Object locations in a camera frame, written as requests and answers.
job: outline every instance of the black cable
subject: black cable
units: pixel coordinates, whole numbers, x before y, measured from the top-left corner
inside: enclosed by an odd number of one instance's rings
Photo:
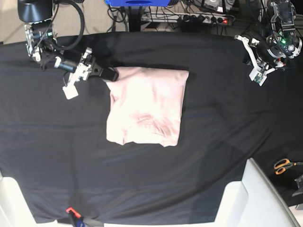
[[[175,27],[169,23],[169,17],[168,17],[168,15],[164,12],[163,8],[161,8],[161,10],[162,10],[162,13],[165,15],[165,17],[167,19],[168,26],[170,26],[172,30],[175,30]]]
[[[63,74],[63,83],[64,83],[64,86],[66,86],[66,87],[67,87],[67,83],[66,83],[66,80],[65,80],[65,76],[66,76],[67,73],[69,73],[69,72],[65,72]]]
[[[244,31],[241,33],[241,35],[244,35],[248,30],[249,28],[253,25],[254,21],[252,20],[248,25],[247,27],[244,29]]]
[[[163,7],[163,8],[165,8],[166,10],[168,10],[169,12],[171,12],[172,14],[174,14],[174,15],[176,15],[176,16],[178,16],[178,17],[180,17],[180,15],[179,15],[179,14],[176,14],[175,12],[171,11],[170,9],[168,9],[168,8],[166,8],[166,7]]]
[[[124,22],[124,20],[126,18],[126,14],[123,14],[123,12],[121,10],[122,10],[122,8],[111,8],[111,6],[108,6],[107,14],[116,23],[122,23],[122,22]],[[117,19],[114,18],[113,13],[117,12],[117,11],[121,14],[121,17],[122,17],[121,20],[117,20]]]
[[[113,26],[111,26],[106,32],[109,32],[112,29]]]
[[[182,6],[184,12],[185,12],[185,13],[188,13],[187,10],[186,10],[186,8],[184,8],[184,3],[183,3],[183,2],[182,2],[182,4],[181,4],[181,6]]]
[[[217,18],[213,15],[212,12],[210,12],[210,13],[212,14],[213,18],[216,19],[216,24],[217,24],[217,35],[218,35],[218,34],[219,34],[219,25],[218,25],[218,22],[217,22]]]
[[[153,22],[152,13],[151,13],[151,11],[152,11],[152,10],[151,10],[151,7],[149,6],[148,8],[150,9],[150,14],[151,14],[151,19],[152,19],[151,21]]]
[[[128,24],[127,24],[126,18],[124,19],[124,26],[125,26],[125,31],[128,32],[129,29],[128,29]]]
[[[41,70],[45,71],[47,64],[50,61],[52,61],[53,59],[55,59],[56,57],[61,58],[61,61],[65,61],[65,57],[62,54],[60,54],[59,52],[54,52],[54,53],[48,55],[47,58],[44,60],[44,62],[41,63],[41,66],[40,66]]]
[[[189,6],[189,15],[190,15],[190,13],[191,13],[191,11],[193,11],[194,12],[194,10],[191,8],[191,5],[192,4],[192,2],[188,5]]]
[[[162,12],[163,12],[163,14],[164,14],[164,16],[163,16],[163,17],[159,17],[159,16],[158,16],[158,8],[159,8],[159,7],[157,6],[157,9],[156,9],[156,18],[159,18],[159,19],[166,18],[167,20],[169,20],[168,17],[174,16],[174,15],[167,15],[166,13],[164,13],[163,9],[161,9]]]
[[[254,12],[252,11],[251,9],[251,5],[250,5],[250,0],[246,0],[246,4],[247,4],[247,7],[250,11],[250,14],[251,16],[253,17],[253,19],[255,20],[255,22],[257,23],[257,25],[262,28],[262,29],[265,29],[263,24],[258,20],[258,18],[256,17],[256,15],[254,14]]]
[[[263,0],[260,0],[260,1],[261,1],[261,4],[262,4],[263,11],[264,11],[264,12],[265,12],[265,14],[266,14],[266,17],[267,17],[268,23],[269,23],[269,24],[271,24],[271,21],[270,21],[270,19],[269,19],[269,16],[268,16],[268,14],[267,14],[266,9],[265,9],[265,6],[264,6],[264,3],[263,3]]]
[[[72,0],[58,0],[58,2],[72,5],[77,10],[77,12],[79,13],[79,16],[80,16],[80,33],[79,33],[78,37],[76,38],[76,40],[69,46],[59,46],[59,45],[55,44],[54,42],[48,41],[48,40],[46,40],[46,42],[49,42],[56,50],[59,50],[59,51],[71,50],[78,45],[78,43],[81,41],[81,39],[83,37],[84,27],[85,27],[84,15],[83,15],[81,8]]]
[[[112,25],[112,32],[116,31],[116,20],[117,20],[118,16],[114,16],[114,20],[113,20],[113,25]]]
[[[189,4],[186,6],[186,13],[189,13],[188,7],[189,7]]]

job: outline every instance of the scissors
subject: scissors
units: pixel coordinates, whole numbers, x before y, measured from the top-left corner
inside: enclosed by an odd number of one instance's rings
[[[288,158],[283,158],[274,165],[275,173],[276,175],[282,174],[287,169],[297,165],[303,165],[303,162],[291,162]]]

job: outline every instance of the pink cloth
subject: pink cloth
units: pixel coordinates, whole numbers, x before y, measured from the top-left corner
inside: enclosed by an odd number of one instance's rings
[[[118,67],[107,82],[110,113],[107,140],[176,146],[188,71]]]

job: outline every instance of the black fabric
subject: black fabric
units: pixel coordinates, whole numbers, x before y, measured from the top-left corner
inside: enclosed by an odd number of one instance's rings
[[[300,0],[291,0],[291,2],[293,3],[296,13],[297,14],[303,14],[303,4],[302,1]]]
[[[302,169],[273,171],[280,158],[303,160],[301,56],[260,87],[231,37],[112,33],[85,36],[85,46],[103,66],[190,71],[179,143],[108,142],[102,80],[77,83],[79,96],[66,100],[63,71],[41,72],[24,43],[1,46],[0,168],[18,181],[36,221],[66,218],[73,206],[104,223],[211,222],[225,186],[242,178],[250,157],[288,205],[303,202],[291,198]]]

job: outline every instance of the blue box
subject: blue box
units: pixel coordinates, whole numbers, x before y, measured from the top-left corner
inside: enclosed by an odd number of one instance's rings
[[[167,6],[170,0],[106,0],[113,7],[119,6]]]

